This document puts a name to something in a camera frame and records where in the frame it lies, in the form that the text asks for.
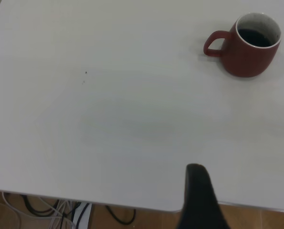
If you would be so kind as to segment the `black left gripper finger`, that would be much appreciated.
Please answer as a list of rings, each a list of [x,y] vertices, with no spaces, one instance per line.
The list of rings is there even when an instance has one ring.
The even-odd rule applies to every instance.
[[[186,167],[184,205],[178,229],[228,229],[209,173],[199,164]]]

